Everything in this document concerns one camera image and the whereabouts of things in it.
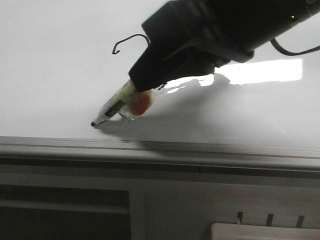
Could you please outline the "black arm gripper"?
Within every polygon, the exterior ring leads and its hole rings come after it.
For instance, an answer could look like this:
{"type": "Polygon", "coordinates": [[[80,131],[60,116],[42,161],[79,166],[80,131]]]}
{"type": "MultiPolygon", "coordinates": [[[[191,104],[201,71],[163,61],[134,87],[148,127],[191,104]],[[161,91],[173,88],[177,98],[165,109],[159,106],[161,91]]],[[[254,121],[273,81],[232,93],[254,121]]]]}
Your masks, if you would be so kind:
{"type": "Polygon", "coordinates": [[[150,45],[129,70],[138,92],[213,73],[213,56],[237,62],[318,14],[317,0],[170,0],[142,28],[150,45]]]}

